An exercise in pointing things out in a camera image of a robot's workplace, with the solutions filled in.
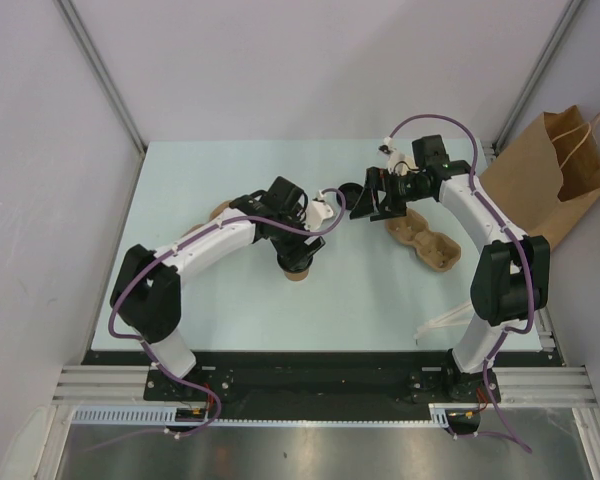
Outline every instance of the white wall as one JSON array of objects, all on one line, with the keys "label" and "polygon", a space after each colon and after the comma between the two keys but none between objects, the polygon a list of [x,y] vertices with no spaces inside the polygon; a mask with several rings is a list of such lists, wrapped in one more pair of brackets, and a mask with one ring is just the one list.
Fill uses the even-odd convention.
[{"label": "white wall", "polygon": [[138,159],[51,0],[0,0],[0,461],[95,315]]},{"label": "white wall", "polygon": [[[588,2],[517,133],[542,111],[600,110],[600,0]],[[600,149],[600,124],[596,130]],[[600,200],[552,256],[549,308],[573,365],[586,364],[600,403]]]},{"label": "white wall", "polygon": [[494,140],[566,2],[76,6],[151,140],[382,138],[423,112]]}]

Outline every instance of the white table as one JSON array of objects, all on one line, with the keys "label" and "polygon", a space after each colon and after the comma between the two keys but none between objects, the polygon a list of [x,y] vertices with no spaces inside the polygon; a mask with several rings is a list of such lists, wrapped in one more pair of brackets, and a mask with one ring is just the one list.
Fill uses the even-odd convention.
[{"label": "white table", "polygon": [[[445,140],[452,160],[471,160],[466,140]],[[125,252],[152,249],[205,223],[221,202],[267,189],[281,175],[313,196],[318,188],[362,183],[383,166],[377,140],[153,142],[149,147],[100,312],[93,350],[139,350],[107,332],[111,289]],[[397,145],[408,153],[411,141]],[[486,167],[480,152],[479,171]],[[329,200],[335,205],[335,198]],[[286,280],[273,246],[261,240],[191,280],[182,292],[180,330],[193,350],[446,350],[465,327],[437,329],[416,345],[416,328],[469,298],[478,252],[458,221],[434,200],[410,205],[462,247],[462,258],[437,273],[394,241],[383,222],[342,224],[325,237],[308,278]],[[130,329],[117,320],[117,329]],[[538,351],[537,332],[511,335],[504,350]]]}]

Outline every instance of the shiny metal surface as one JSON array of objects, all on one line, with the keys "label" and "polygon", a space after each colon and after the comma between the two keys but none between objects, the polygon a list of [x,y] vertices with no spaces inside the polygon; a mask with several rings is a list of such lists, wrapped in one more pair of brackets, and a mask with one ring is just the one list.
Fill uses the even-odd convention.
[{"label": "shiny metal surface", "polygon": [[[212,428],[175,441],[145,434],[91,452],[137,427],[72,426],[58,475],[82,479],[591,479],[569,409],[506,412],[534,448],[492,438],[457,440],[442,430]],[[500,430],[493,412],[483,429]]]}]

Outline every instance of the purple cable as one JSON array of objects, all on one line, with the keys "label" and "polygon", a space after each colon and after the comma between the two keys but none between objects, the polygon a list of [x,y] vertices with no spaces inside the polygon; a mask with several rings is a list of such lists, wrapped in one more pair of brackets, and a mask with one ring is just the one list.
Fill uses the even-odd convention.
[{"label": "purple cable", "polygon": [[[338,195],[338,197],[340,199],[340,205],[346,205],[347,202],[346,202],[344,194],[337,188],[325,188],[322,191],[324,193],[335,193],[336,195]],[[215,223],[213,225],[208,226],[204,230],[201,230],[200,232],[196,233],[195,235],[192,235],[190,238],[186,239],[184,242],[182,242],[181,244],[179,244],[177,246],[177,251],[178,252],[181,251],[183,248],[188,247],[193,242],[201,239],[205,235],[208,235],[209,233],[217,230],[218,228],[221,228],[221,226],[224,227],[225,225],[229,225],[229,224],[236,223],[236,222],[242,222],[245,220],[248,220],[250,222],[256,222],[256,223],[266,223],[268,225],[277,227],[280,230],[285,230],[285,231],[291,232],[291,233],[297,233],[298,235],[304,235],[305,237],[320,237],[322,235],[326,235],[327,233],[330,233],[331,231],[333,231],[333,229],[338,226],[338,224],[344,217],[345,212],[346,212],[346,210],[344,208],[340,208],[340,212],[338,212],[338,216],[336,217],[335,221],[331,225],[329,225],[327,228],[325,228],[324,230],[319,231],[319,232],[308,232],[306,230],[300,230],[298,228],[289,227],[283,223],[276,222],[275,220],[270,220],[268,218],[258,217],[258,216],[253,216],[253,215],[243,215],[240,217],[228,218],[226,220],[223,220],[221,225],[218,225],[217,223]],[[129,285],[127,285],[127,287],[122,291],[122,293],[116,300],[115,304],[113,305],[113,308],[111,309],[111,315],[109,315],[109,323],[107,326],[109,329],[109,334],[114,338],[120,338],[120,339],[125,339],[125,340],[138,340],[140,342],[140,344],[142,345],[142,348],[146,352],[147,356],[151,359],[151,361],[158,367],[158,369],[165,376],[167,376],[174,382],[180,383],[187,387],[194,388],[196,390],[204,392],[207,395],[210,395],[211,397],[213,397],[213,399],[215,400],[215,403],[216,403],[215,413],[213,414],[213,416],[211,418],[209,418],[206,422],[202,423],[195,429],[193,429],[189,432],[180,433],[180,437],[188,437],[188,436],[191,436],[193,434],[196,434],[196,433],[201,432],[202,430],[206,429],[207,427],[209,427],[209,425],[211,425],[213,422],[215,422],[218,419],[218,417],[220,417],[220,413],[222,411],[222,403],[220,402],[220,398],[218,397],[218,395],[216,395],[215,392],[213,392],[213,390],[205,388],[202,385],[198,385],[198,384],[195,384],[192,382],[188,382],[187,380],[183,380],[182,378],[174,375],[169,370],[167,370],[160,362],[158,362],[158,359],[156,358],[155,354],[151,350],[151,346],[148,343],[146,343],[140,335],[130,335],[130,334],[118,333],[118,332],[116,332],[115,326],[114,326],[116,316],[118,315],[118,312],[120,311],[120,307],[122,306],[124,301],[127,299],[129,294],[131,293],[131,291],[136,287],[136,285],[138,285],[138,283],[140,283],[149,274],[149,272],[151,270],[153,270],[157,265],[159,265],[160,263],[162,263],[163,261],[165,261],[167,258],[171,257],[174,254],[175,254],[175,252],[173,250],[169,250],[169,251],[163,253],[159,257],[155,258],[149,265],[147,265],[145,268],[143,268],[140,271],[140,273],[138,273],[138,275],[136,275],[133,278],[133,280],[131,280],[131,282],[129,282]],[[99,449],[101,447],[112,445],[121,440],[125,440],[127,438],[134,437],[136,435],[141,435],[144,433],[160,433],[160,432],[164,432],[164,430],[157,429],[157,428],[144,429],[144,430],[140,430],[137,432],[128,433],[126,435],[122,435],[122,436],[114,438],[112,440],[108,440],[106,442],[94,445],[92,447],[87,448],[84,451],[85,452],[93,451],[93,450]]]},{"label": "purple cable", "polygon": [[[471,170],[469,171],[469,188],[471,188],[471,192],[476,196],[476,198],[480,201],[480,203],[482,203],[482,205],[484,205],[484,207],[489,211],[489,213],[495,219],[495,221],[498,223],[498,225],[500,226],[502,231],[509,237],[509,239],[515,246],[515,248],[518,252],[518,255],[520,256],[520,261],[522,263],[522,272],[524,274],[524,281],[527,286],[527,324],[526,324],[525,328],[522,328],[522,329],[514,328],[514,327],[505,327],[505,329],[502,332],[502,335],[500,335],[500,338],[498,339],[498,341],[494,345],[493,349],[491,350],[491,352],[489,352],[489,354],[487,355],[487,357],[484,360],[484,363],[482,364],[482,377],[483,377],[483,381],[485,384],[485,390],[487,391],[487,394],[489,395],[491,404],[493,405],[494,410],[498,414],[500,421],[502,422],[504,427],[509,431],[509,433],[511,435],[509,436],[509,435],[505,435],[504,433],[499,433],[499,432],[480,432],[480,433],[478,433],[478,436],[505,438],[507,440],[510,440],[510,441],[520,445],[520,447],[522,447],[522,449],[525,452],[533,453],[533,450],[531,449],[531,447],[529,447],[529,445],[527,445],[525,442],[523,442],[520,439],[520,437],[518,437],[515,430],[512,428],[511,424],[509,424],[509,422],[505,418],[504,414],[502,413],[502,410],[498,406],[498,403],[493,395],[493,392],[489,388],[489,377],[488,377],[489,362],[496,356],[496,354],[502,347],[502,344],[504,343],[504,341],[507,338],[507,334],[509,332],[515,332],[515,333],[520,333],[520,334],[524,335],[524,334],[529,333],[531,331],[531,329],[533,328],[533,320],[534,320],[533,314],[535,311],[535,304],[534,304],[534,299],[533,299],[533,283],[531,280],[531,268],[529,267],[529,261],[527,260],[527,256],[524,253],[524,249],[522,248],[520,241],[515,237],[513,232],[506,226],[506,222],[504,221],[504,219],[500,216],[500,214],[497,212],[497,210],[494,208],[494,206],[491,205],[491,202],[489,202],[479,191],[476,191],[475,176],[476,176],[476,165],[478,164],[478,142],[476,141],[476,138],[473,136],[473,134],[467,127],[465,127],[459,121],[457,121],[451,117],[447,117],[446,115],[438,115],[435,113],[423,113],[420,115],[414,115],[413,117],[409,117],[406,120],[403,120],[402,122],[400,122],[398,124],[398,126],[393,129],[393,131],[391,132],[389,137],[393,138],[394,135],[396,133],[398,133],[398,131],[402,127],[404,127],[407,123],[412,122],[413,120],[419,120],[419,119],[423,119],[423,118],[433,118],[433,119],[444,120],[444,121],[453,123],[454,125],[459,127],[467,135],[467,137],[469,137],[469,140],[471,141],[471,146],[473,148],[473,158],[471,159]],[[460,435],[460,436],[475,437],[476,435]]]}]

